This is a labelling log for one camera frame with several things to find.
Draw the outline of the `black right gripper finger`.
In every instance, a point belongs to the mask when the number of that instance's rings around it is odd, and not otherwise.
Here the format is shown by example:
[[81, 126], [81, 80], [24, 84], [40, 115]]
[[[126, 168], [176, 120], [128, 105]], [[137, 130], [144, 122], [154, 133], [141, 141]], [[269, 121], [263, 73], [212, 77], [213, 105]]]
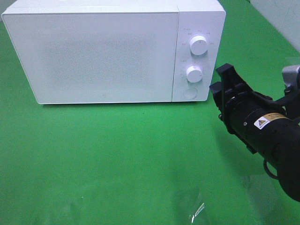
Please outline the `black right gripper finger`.
[[233, 98], [241, 93], [252, 91], [252, 88], [239, 76], [233, 65], [226, 63], [218, 67], [216, 72], [221, 78], [223, 98]]
[[213, 95], [216, 107], [219, 109], [219, 117], [223, 117], [223, 95], [222, 82], [218, 81], [210, 85], [210, 92]]

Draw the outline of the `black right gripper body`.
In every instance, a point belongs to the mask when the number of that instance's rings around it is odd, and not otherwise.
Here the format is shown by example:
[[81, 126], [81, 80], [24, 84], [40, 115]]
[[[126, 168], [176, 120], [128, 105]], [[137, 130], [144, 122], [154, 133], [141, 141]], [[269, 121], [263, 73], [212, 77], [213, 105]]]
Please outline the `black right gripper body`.
[[256, 91], [220, 90], [219, 110], [227, 131], [236, 135], [253, 154], [263, 154], [267, 149], [263, 129], [274, 120], [286, 119], [282, 106]]

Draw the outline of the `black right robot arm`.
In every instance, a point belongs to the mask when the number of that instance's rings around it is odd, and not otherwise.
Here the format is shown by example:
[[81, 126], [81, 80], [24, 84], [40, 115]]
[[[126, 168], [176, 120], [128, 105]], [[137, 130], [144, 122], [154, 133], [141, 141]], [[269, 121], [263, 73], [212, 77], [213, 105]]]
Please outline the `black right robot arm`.
[[216, 69], [221, 80], [210, 86], [227, 131], [253, 154], [266, 173], [292, 199], [300, 200], [300, 67], [282, 70], [284, 97], [274, 101], [252, 88], [231, 64]]

